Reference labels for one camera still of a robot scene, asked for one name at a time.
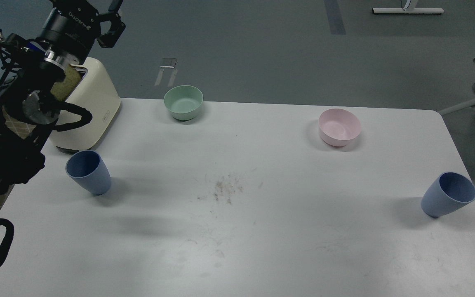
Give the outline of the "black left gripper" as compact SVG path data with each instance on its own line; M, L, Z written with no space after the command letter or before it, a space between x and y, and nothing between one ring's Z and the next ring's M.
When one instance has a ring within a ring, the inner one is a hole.
M102 48L113 48L126 24L119 10L124 0L112 0L108 12L98 10L86 0L53 0L52 10L40 33L40 44L56 53L67 53L76 62L85 62L95 40ZM101 34L100 23L110 22L109 30Z

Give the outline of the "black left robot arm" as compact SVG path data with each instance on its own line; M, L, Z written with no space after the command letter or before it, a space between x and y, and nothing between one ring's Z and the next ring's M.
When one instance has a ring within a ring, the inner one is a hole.
M0 195L26 184L45 167L49 136L64 150L94 146L120 107L107 73L89 58L95 43L112 48L126 28L121 0L100 13L86 0L53 0L37 38L5 36L0 29ZM95 83L95 79L106 83ZM14 238L14 225L0 242L0 267Z

